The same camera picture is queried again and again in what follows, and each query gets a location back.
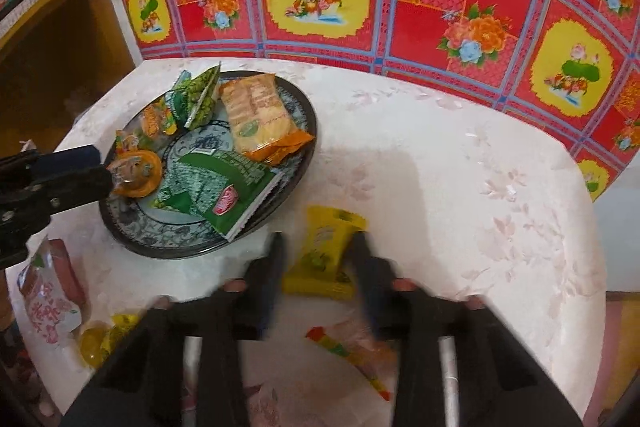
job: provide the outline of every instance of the snack package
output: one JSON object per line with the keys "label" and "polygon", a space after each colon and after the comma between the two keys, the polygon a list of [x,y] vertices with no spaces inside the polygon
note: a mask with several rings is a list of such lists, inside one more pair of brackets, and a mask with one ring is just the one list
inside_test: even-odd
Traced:
{"label": "snack package", "polygon": [[232,241],[281,178],[235,151],[194,149],[166,172],[156,207],[202,216]]}
{"label": "snack package", "polygon": [[18,289],[34,330],[47,344],[60,345],[82,323],[84,292],[61,239],[43,241],[18,275]]}
{"label": "snack package", "polygon": [[113,179],[113,193],[127,198],[144,198],[162,180],[162,162],[151,151],[125,152],[107,167]]}
{"label": "snack package", "polygon": [[366,230],[367,220],[358,214],[330,206],[306,210],[308,232],[296,263],[282,279],[284,293],[351,299],[353,283],[340,269],[342,252],[356,230]]}
{"label": "snack package", "polygon": [[116,131],[116,155],[160,150],[171,141],[177,129],[174,115],[161,96],[147,105],[123,130]]}
{"label": "snack package", "polygon": [[258,74],[222,84],[234,148],[247,158],[278,165],[314,139],[296,127],[278,96],[274,74]]}
{"label": "snack package", "polygon": [[159,151],[178,126],[189,130],[211,120],[218,98],[220,64],[195,78],[183,71],[174,86],[147,105],[123,130],[116,131],[116,156],[138,150]]}
{"label": "snack package", "polygon": [[311,328],[306,337],[351,363],[385,401],[391,401],[384,381],[398,367],[396,352],[388,343],[375,340],[362,320],[351,317],[328,328]]}
{"label": "snack package", "polygon": [[218,99],[216,88],[221,66],[209,68],[195,78],[191,78],[189,71],[183,71],[165,94],[166,104],[181,126],[193,130],[209,123]]}

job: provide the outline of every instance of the cookie package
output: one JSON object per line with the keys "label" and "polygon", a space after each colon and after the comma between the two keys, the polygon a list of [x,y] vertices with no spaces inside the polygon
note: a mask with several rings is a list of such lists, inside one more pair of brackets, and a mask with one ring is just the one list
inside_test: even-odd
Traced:
{"label": "cookie package", "polygon": [[234,148],[247,158],[270,166],[314,139],[298,129],[278,95],[275,75],[236,78],[220,86]]}

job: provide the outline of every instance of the blue and white plate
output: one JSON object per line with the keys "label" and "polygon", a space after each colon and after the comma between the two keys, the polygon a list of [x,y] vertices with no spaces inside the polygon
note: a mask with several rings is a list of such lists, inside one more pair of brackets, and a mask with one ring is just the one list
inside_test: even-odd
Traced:
{"label": "blue and white plate", "polygon": [[[254,74],[260,73],[225,71],[220,73],[220,77],[224,81]],[[276,85],[280,98],[298,128],[316,136],[316,114],[308,98],[296,86],[279,76],[276,76]],[[196,130],[179,130],[174,140],[158,151],[164,170],[195,147],[233,149],[233,139],[222,102],[216,105],[214,118],[216,120]],[[251,217],[237,239],[257,228],[287,199],[304,175],[315,147],[316,141],[313,140],[277,167],[284,172],[282,180]],[[104,164],[111,163],[114,157],[115,144],[111,147]],[[155,198],[156,192],[153,192],[141,199],[112,196],[100,201],[100,215],[107,229],[129,250],[157,259],[180,259],[202,255],[228,245],[228,241],[216,233],[206,220],[155,208],[152,205]]]}

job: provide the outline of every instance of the printed logo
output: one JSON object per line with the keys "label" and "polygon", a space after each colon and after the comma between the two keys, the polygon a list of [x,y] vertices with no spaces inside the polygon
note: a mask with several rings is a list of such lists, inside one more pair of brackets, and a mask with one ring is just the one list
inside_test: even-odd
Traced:
{"label": "printed logo", "polygon": [[229,185],[222,191],[222,194],[220,194],[218,203],[213,207],[213,213],[216,214],[216,216],[222,216],[222,214],[225,214],[234,207],[236,201],[238,201],[238,192],[236,192],[233,185]]}

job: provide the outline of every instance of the wooden shelf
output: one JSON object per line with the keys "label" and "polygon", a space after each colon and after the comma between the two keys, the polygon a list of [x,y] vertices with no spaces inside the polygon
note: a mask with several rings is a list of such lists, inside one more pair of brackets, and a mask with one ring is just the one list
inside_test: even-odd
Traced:
{"label": "wooden shelf", "polygon": [[111,0],[37,0],[0,39],[0,157],[52,152],[133,67]]}
{"label": "wooden shelf", "polygon": [[0,62],[28,35],[47,15],[68,0],[37,0],[20,17],[17,23],[0,39]]}

